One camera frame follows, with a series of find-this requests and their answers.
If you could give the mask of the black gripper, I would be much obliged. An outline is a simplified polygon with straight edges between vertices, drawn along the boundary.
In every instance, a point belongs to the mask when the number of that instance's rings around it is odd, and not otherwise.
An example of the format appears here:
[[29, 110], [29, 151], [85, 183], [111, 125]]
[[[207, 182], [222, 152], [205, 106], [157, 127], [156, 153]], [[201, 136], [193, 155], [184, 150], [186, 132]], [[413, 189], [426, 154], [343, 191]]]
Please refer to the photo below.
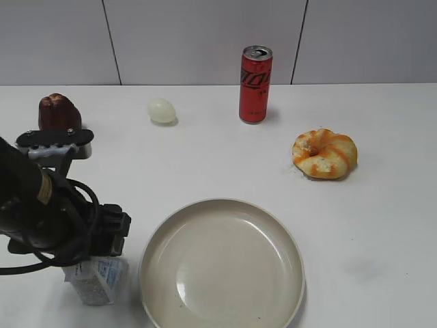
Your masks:
[[93, 257], [117, 257], [122, 254], [131, 218], [116, 204], [95, 206], [86, 203], [64, 211], [68, 232], [54, 246], [56, 261], [76, 264]]

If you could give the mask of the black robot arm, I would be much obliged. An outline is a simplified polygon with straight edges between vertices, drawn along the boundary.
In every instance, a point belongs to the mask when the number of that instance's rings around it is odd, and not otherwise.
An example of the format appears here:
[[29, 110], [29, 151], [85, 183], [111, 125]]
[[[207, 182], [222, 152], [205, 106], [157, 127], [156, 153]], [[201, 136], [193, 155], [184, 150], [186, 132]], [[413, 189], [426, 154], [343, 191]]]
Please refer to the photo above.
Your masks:
[[117, 204], [101, 204], [84, 183], [67, 177], [94, 138], [90, 130], [28, 131], [11, 146], [1, 141], [1, 234], [12, 254], [39, 262], [2, 268], [2, 275], [70, 267], [123, 252], [131, 218]]

